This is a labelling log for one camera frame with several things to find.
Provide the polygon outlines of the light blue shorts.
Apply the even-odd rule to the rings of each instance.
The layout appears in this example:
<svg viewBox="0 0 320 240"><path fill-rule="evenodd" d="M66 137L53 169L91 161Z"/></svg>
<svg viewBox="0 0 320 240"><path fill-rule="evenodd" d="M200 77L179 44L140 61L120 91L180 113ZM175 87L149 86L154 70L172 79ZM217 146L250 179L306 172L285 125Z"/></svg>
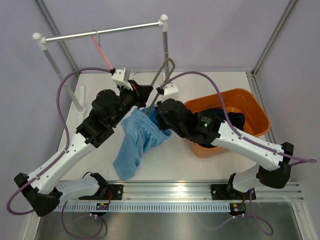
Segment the light blue shorts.
<svg viewBox="0 0 320 240"><path fill-rule="evenodd" d="M124 138L113 167L122 181L133 178L141 165L142 155L163 144L172 135L170 129L161 130L158 112L153 108L136 108L120 124Z"/></svg>

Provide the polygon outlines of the navy blue shorts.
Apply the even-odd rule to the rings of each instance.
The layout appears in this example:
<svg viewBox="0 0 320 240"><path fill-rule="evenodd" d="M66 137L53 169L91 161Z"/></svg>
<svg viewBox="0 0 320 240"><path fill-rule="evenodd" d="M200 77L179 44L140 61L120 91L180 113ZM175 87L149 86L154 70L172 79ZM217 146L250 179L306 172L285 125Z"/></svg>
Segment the navy blue shorts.
<svg viewBox="0 0 320 240"><path fill-rule="evenodd" d="M206 148L233 150L243 140L245 117L242 113L225 113L221 108L209 108L196 114L193 142Z"/></svg>

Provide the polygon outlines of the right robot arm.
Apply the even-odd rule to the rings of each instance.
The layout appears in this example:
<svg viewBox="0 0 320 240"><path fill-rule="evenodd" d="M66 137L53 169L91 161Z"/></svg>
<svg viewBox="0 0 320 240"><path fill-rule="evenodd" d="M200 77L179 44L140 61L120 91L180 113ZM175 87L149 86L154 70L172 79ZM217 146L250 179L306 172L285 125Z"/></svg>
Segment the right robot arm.
<svg viewBox="0 0 320 240"><path fill-rule="evenodd" d="M231 174L227 183L212 184L213 200L242 200L255 187L283 189L288 183L291 176L289 161L294 149L291 143L273 144L261 140L235 128L210 109L193 113L172 98L163 101L156 111L162 130L170 129L199 145L227 149L256 163L243 172Z"/></svg>

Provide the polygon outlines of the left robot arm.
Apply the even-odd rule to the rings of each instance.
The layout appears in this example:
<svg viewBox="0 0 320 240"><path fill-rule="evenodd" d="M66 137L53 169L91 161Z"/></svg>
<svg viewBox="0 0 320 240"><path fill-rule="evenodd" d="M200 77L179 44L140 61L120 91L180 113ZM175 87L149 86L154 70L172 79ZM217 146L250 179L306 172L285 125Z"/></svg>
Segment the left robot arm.
<svg viewBox="0 0 320 240"><path fill-rule="evenodd" d="M63 181L62 177L85 156L99 148L113 133L118 123L132 109L146 106L153 90L150 85L129 81L131 89L100 91L91 103L87 118L76 128L66 149L57 152L37 170L19 173L14 181L39 217L50 214L60 203L73 199L103 200L108 196L108 182L92 173L79 180Z"/></svg>

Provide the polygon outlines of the pink hanger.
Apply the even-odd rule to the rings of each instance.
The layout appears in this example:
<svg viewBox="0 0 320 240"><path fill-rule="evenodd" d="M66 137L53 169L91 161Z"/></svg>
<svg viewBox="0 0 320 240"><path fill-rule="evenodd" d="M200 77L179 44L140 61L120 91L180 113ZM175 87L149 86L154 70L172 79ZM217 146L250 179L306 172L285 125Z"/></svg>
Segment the pink hanger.
<svg viewBox="0 0 320 240"><path fill-rule="evenodd" d="M100 39L100 35L97 31L94 31L94 35L91 37L91 40L94 43L94 46L96 47L100 57L102 58L102 60L104 61L105 65L109 68L109 69L113 69L113 65L111 64L110 60L108 59L107 55L105 54L102 46L101 46L101 39Z"/></svg>

